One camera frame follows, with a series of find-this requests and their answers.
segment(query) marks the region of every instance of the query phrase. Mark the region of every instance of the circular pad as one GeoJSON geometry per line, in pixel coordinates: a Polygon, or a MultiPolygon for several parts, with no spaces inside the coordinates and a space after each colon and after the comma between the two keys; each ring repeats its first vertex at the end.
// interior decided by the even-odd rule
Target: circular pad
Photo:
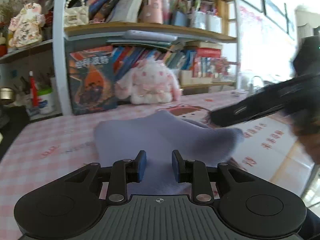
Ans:
{"type": "Polygon", "coordinates": [[[280,199],[270,195],[256,195],[247,199],[247,208],[257,215],[273,216],[283,209],[280,199]]]}
{"type": "Polygon", "coordinates": [[[36,239],[67,239],[100,217],[99,198],[81,183],[46,185],[24,195],[14,207],[20,230],[36,239]]]}
{"type": "Polygon", "coordinates": [[[251,238],[283,238],[298,232],[306,217],[303,201],[273,184],[244,182],[223,195],[222,219],[251,238]]]}

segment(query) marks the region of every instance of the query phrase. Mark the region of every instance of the pearl handbag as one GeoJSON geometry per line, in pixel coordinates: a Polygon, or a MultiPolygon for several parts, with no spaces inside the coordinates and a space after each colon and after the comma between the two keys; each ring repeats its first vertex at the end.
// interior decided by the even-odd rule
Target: pearl handbag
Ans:
{"type": "Polygon", "coordinates": [[[80,0],[81,7],[68,8],[72,0],[67,0],[64,10],[64,27],[89,24],[89,7],[85,6],[84,0],[80,0]]]}

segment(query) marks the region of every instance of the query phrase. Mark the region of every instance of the faucet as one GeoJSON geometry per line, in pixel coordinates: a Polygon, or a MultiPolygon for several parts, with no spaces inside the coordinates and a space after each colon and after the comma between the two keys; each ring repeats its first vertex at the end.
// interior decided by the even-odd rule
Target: faucet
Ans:
{"type": "Polygon", "coordinates": [[[262,88],[262,87],[260,87],[260,86],[254,86],[254,85],[253,85],[253,79],[254,79],[255,77],[258,77],[258,78],[261,79],[261,81],[262,81],[262,87],[264,87],[264,82],[263,82],[262,77],[260,77],[260,76],[254,76],[254,77],[252,77],[251,80],[250,80],[249,95],[253,95],[253,94],[257,93],[258,90],[262,88]]]}

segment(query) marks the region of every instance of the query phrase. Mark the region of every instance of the crosshair marking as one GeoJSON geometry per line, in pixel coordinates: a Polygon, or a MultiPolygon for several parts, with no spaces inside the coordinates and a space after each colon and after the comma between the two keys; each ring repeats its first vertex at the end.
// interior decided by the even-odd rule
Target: crosshair marking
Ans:
{"type": "Polygon", "coordinates": [[[165,199],[163,199],[163,198],[157,198],[157,199],[155,199],[155,201],[157,201],[159,204],[161,204],[163,201],[165,201],[165,199]]]}

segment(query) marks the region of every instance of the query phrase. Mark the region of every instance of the stuffed toy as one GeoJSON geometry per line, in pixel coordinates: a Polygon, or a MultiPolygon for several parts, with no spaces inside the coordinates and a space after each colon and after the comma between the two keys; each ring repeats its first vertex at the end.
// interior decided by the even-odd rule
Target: stuffed toy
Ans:
{"type": "Polygon", "coordinates": [[[37,3],[25,4],[20,13],[11,19],[9,30],[14,32],[9,40],[10,47],[24,49],[42,41],[40,27],[43,27],[45,17],[41,14],[41,5],[37,3]]]}
{"type": "Polygon", "coordinates": [[[116,83],[116,96],[132,104],[161,104],[179,100],[181,92],[174,74],[162,60],[153,57],[139,62],[116,83]]]}

